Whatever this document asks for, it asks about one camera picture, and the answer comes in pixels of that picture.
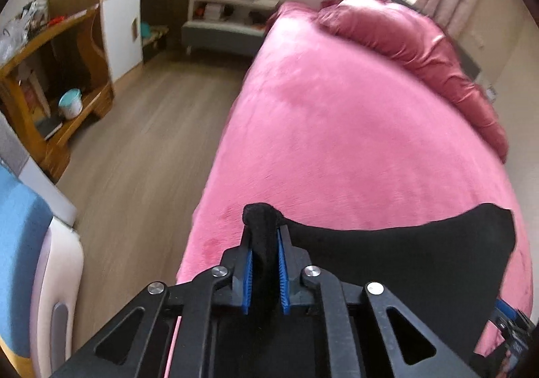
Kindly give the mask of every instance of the pink satin pillow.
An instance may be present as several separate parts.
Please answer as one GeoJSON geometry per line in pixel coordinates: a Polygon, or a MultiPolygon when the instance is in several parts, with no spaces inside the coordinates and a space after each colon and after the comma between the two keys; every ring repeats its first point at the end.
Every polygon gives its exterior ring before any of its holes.
{"type": "Polygon", "coordinates": [[[430,18],[397,3],[344,0],[320,10],[317,21],[416,75],[452,103],[505,162],[509,144],[494,108],[462,72],[451,41],[430,18]]]}

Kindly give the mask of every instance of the pink cloth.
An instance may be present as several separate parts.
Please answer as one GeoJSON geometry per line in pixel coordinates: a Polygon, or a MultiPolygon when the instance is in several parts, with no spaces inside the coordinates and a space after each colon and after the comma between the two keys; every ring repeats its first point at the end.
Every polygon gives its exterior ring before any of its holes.
{"type": "Polygon", "coordinates": [[[452,103],[505,162],[509,144],[494,108],[460,69],[451,41],[430,18],[389,0],[344,0],[320,11],[328,32],[389,57],[452,103]]]}
{"type": "MultiPolygon", "coordinates": [[[[239,244],[247,203],[270,203],[312,226],[382,229],[491,202],[513,211],[517,235],[501,296],[529,314],[528,238],[497,155],[421,81],[323,32],[316,17],[288,4],[249,70],[193,215],[178,282],[239,244]]],[[[491,326],[477,352],[500,341],[491,326]]]]}

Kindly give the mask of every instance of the silver bolt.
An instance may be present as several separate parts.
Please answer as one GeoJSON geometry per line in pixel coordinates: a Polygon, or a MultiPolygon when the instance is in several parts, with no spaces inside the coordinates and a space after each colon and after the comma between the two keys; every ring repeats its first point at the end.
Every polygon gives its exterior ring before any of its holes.
{"type": "Polygon", "coordinates": [[[304,273],[309,278],[313,278],[315,276],[319,276],[320,273],[322,273],[322,270],[320,270],[320,267],[317,267],[316,265],[308,265],[304,268],[304,273]]]}
{"type": "Polygon", "coordinates": [[[228,275],[228,269],[224,265],[216,265],[211,269],[211,274],[216,278],[222,278],[223,276],[228,275]]]}
{"type": "Polygon", "coordinates": [[[367,286],[367,291],[371,293],[371,295],[381,295],[384,292],[384,286],[379,282],[371,282],[367,286]]]}
{"type": "Polygon", "coordinates": [[[165,291],[165,285],[162,282],[152,282],[148,286],[148,292],[151,295],[160,295],[163,291],[165,291]]]}

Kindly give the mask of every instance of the pink fuzzy sheet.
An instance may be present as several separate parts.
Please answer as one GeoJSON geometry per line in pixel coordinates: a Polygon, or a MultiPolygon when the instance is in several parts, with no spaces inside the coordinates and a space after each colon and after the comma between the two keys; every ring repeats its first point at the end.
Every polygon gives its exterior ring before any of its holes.
{"type": "MultiPolygon", "coordinates": [[[[529,315],[528,238],[500,159],[421,81],[326,34],[313,15],[300,7],[282,14],[249,70],[193,216],[178,282],[239,244],[247,203],[270,203],[312,226],[382,229],[491,202],[513,211],[517,234],[501,296],[529,315]]],[[[476,351],[500,342],[490,324],[476,351]]]]}

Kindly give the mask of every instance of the laminate flooring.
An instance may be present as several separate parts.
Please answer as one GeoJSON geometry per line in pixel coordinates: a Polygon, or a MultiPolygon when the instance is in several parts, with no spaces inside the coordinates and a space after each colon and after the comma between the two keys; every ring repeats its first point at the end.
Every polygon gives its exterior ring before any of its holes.
{"type": "Polygon", "coordinates": [[[81,128],[59,189],[78,208],[85,261],[73,349],[144,286],[175,283],[191,216],[249,62],[163,53],[81,128]]]}

